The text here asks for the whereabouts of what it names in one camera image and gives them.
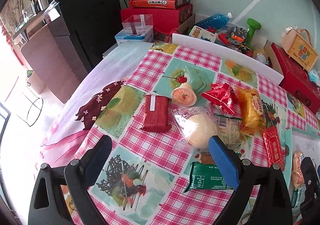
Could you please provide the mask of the orange barcode bread packet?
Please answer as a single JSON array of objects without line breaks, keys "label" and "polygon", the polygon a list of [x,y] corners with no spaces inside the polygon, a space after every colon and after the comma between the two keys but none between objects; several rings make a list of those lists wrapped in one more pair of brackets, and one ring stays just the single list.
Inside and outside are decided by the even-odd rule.
[{"label": "orange barcode bread packet", "polygon": [[298,189],[304,184],[304,177],[301,170],[301,163],[303,159],[304,159],[304,155],[302,152],[297,151],[293,154],[291,182],[295,189]]}]

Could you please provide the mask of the green snack packet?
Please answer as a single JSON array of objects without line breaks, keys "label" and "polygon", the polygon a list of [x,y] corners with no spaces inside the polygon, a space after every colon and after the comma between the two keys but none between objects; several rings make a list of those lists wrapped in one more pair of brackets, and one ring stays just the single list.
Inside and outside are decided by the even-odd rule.
[{"label": "green snack packet", "polygon": [[184,190],[226,190],[233,189],[227,185],[219,169],[214,164],[191,163],[189,183]]}]

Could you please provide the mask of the checkered picture tablecloth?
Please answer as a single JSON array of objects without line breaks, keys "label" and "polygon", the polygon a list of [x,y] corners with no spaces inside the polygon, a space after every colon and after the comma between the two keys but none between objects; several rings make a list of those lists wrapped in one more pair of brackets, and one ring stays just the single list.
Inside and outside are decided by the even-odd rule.
[{"label": "checkered picture tablecloth", "polygon": [[80,84],[52,124],[39,163],[65,166],[103,135],[111,154],[88,187],[109,224],[212,224],[232,189],[214,179],[188,189],[191,169],[212,162],[208,138],[267,167],[265,138],[292,144],[292,131],[319,137],[319,120],[272,69],[218,45],[199,51],[174,44],[127,43]]}]

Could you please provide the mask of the shiny red crinkled packet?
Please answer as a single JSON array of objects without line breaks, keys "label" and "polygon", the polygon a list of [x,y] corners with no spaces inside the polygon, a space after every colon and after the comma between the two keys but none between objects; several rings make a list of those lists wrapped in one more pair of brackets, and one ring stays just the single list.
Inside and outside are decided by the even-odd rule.
[{"label": "shiny red crinkled packet", "polygon": [[203,92],[201,96],[207,99],[212,106],[216,106],[232,116],[236,115],[234,104],[238,102],[238,98],[229,84],[212,83],[210,90]]}]

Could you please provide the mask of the yellow wooden sign box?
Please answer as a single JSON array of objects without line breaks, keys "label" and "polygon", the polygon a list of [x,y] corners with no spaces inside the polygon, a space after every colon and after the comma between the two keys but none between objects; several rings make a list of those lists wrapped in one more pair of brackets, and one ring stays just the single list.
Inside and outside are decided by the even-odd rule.
[{"label": "yellow wooden sign box", "polygon": [[311,35],[308,30],[288,27],[282,34],[280,44],[288,57],[294,59],[307,72],[312,70],[318,54],[311,44]]}]

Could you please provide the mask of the small clear bottle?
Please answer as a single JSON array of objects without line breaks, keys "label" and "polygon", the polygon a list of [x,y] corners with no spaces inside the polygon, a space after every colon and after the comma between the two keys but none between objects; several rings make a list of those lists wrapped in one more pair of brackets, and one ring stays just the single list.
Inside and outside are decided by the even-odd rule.
[{"label": "small clear bottle", "polygon": [[268,55],[264,48],[255,49],[253,58],[262,64],[267,64]]}]

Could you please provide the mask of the round biscuit clear packet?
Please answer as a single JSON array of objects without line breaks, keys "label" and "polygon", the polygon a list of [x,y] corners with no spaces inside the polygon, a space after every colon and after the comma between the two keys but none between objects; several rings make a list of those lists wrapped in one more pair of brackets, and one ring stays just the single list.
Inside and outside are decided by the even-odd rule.
[{"label": "round biscuit clear packet", "polygon": [[215,122],[218,127],[218,136],[227,148],[238,150],[242,144],[240,119],[215,116]]}]

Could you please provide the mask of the yellow card game box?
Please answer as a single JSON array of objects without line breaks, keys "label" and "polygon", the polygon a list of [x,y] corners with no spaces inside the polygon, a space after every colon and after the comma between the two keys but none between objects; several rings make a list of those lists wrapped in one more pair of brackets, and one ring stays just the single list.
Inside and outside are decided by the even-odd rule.
[{"label": "yellow card game box", "polygon": [[196,25],[191,29],[189,36],[212,43],[214,43],[217,38],[217,34],[211,33],[210,31],[207,31]]}]

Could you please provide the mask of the yellow cake snack packet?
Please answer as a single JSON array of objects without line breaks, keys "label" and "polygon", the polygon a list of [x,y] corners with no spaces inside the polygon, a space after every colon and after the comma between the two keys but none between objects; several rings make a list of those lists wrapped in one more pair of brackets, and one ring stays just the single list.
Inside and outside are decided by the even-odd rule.
[{"label": "yellow cake snack packet", "polygon": [[256,89],[236,89],[241,113],[241,132],[246,135],[255,135],[266,127],[264,110],[260,95]]}]

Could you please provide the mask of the toy pile in box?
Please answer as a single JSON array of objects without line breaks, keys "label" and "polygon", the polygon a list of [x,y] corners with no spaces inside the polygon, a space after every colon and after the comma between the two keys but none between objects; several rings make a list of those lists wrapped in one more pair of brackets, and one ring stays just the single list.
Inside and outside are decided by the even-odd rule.
[{"label": "toy pile in box", "polygon": [[208,31],[216,35],[215,43],[221,46],[233,49],[249,57],[253,57],[252,49],[246,45],[248,32],[242,27],[227,27],[216,30],[216,28],[208,27]]}]

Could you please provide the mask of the blue water bottle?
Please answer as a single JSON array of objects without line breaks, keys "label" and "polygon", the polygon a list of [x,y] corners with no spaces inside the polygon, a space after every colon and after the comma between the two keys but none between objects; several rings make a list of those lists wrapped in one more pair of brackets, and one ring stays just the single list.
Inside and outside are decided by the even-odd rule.
[{"label": "blue water bottle", "polygon": [[205,30],[219,30],[220,28],[224,27],[232,18],[233,16],[231,12],[227,14],[215,14],[197,22],[195,25]]}]

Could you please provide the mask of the red gold packet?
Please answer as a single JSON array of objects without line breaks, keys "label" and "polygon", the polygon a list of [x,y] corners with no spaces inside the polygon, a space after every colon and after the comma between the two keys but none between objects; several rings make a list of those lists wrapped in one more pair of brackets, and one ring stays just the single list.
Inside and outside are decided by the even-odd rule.
[{"label": "red gold packet", "polygon": [[281,171],[284,171],[284,157],[277,128],[275,126],[266,128],[263,131],[263,139],[267,151],[268,166],[270,167],[273,164],[278,164]]}]

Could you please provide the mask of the dark red block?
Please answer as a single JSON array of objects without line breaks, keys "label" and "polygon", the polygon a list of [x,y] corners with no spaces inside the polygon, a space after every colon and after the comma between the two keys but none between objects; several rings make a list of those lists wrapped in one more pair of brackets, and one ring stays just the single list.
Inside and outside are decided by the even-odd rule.
[{"label": "dark red block", "polygon": [[144,95],[144,118],[142,131],[165,133],[172,125],[169,123],[169,98],[161,95]]}]

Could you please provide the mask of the clear bag round bun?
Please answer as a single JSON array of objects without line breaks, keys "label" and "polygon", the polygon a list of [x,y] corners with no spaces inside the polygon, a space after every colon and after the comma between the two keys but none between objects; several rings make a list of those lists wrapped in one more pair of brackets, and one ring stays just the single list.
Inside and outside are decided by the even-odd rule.
[{"label": "clear bag round bun", "polygon": [[182,136],[176,143],[179,148],[206,151],[210,138],[219,134],[208,107],[177,108],[173,109],[171,114]]}]

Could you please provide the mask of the orange lid jelly cup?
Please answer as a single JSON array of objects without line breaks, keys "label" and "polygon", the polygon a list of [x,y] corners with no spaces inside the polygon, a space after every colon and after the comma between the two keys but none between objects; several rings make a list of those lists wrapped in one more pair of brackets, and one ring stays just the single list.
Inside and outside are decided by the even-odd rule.
[{"label": "orange lid jelly cup", "polygon": [[189,83],[183,83],[171,92],[171,100],[175,105],[191,107],[195,105],[197,96]]}]

